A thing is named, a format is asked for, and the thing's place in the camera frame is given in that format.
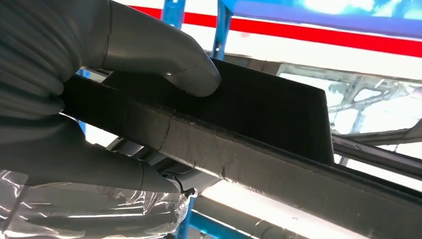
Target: blue pillar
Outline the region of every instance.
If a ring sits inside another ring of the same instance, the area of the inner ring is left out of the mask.
[[[164,0],[161,20],[177,29],[182,28],[186,0]]]
[[[191,216],[192,216],[192,207],[195,203],[195,198],[190,198],[191,202],[189,203],[188,213],[186,214],[185,219],[180,223],[179,228],[177,228],[176,239],[187,239],[188,238],[188,231],[189,225],[191,224]]]
[[[222,60],[224,58],[225,43],[227,42],[228,31],[230,30],[231,17],[233,13],[228,9],[222,0],[218,0],[217,29],[215,31],[214,46],[211,57]]]
[[[237,230],[228,228],[223,224],[220,224],[210,218],[207,218],[198,213],[192,213],[191,216],[191,227],[204,232],[205,234],[212,236],[217,239],[248,239],[249,236],[240,233]]]

